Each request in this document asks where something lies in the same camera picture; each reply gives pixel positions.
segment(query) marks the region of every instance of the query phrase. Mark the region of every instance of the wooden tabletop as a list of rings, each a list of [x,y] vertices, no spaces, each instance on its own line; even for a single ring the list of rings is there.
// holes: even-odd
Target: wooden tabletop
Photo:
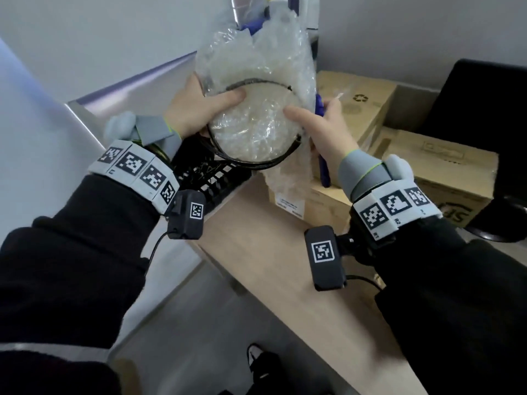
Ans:
[[[425,394],[375,305],[373,286],[315,290],[308,227],[269,203],[257,175],[207,220],[197,242],[359,393]],[[353,258],[344,264],[347,273],[372,277]]]

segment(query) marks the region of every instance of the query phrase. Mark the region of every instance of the person's left hand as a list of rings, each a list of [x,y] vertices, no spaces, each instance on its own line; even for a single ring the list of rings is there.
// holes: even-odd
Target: person's left hand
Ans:
[[[242,88],[205,97],[195,73],[189,76],[185,87],[178,91],[163,114],[165,121],[182,139],[199,132],[218,113],[240,104],[246,92]]]

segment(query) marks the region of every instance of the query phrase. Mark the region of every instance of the foot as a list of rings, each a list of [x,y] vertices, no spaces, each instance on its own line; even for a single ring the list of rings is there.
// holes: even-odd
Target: foot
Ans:
[[[249,364],[249,368],[251,368],[254,361],[258,359],[263,352],[265,351],[261,349],[259,345],[249,345],[249,347],[247,348],[247,363]]]

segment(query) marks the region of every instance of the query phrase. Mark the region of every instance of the gray floor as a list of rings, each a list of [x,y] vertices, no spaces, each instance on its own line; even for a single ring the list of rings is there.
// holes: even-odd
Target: gray floor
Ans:
[[[256,298],[235,294],[207,263],[114,357],[135,362],[144,395],[215,395],[223,389],[242,395],[252,384],[246,360],[252,342],[280,355],[298,393],[356,394]]]

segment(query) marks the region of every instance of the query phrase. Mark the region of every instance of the black sweatshirt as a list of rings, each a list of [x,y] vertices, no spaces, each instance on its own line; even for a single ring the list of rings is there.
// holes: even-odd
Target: black sweatshirt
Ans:
[[[143,288],[140,253],[158,220],[135,192],[90,175],[54,218],[11,232],[0,250],[0,343],[109,348]],[[375,266],[387,284],[376,301],[428,393],[521,388],[527,268],[483,241],[465,244],[444,219],[398,237]],[[9,351],[0,372],[2,395],[120,393],[102,363]]]

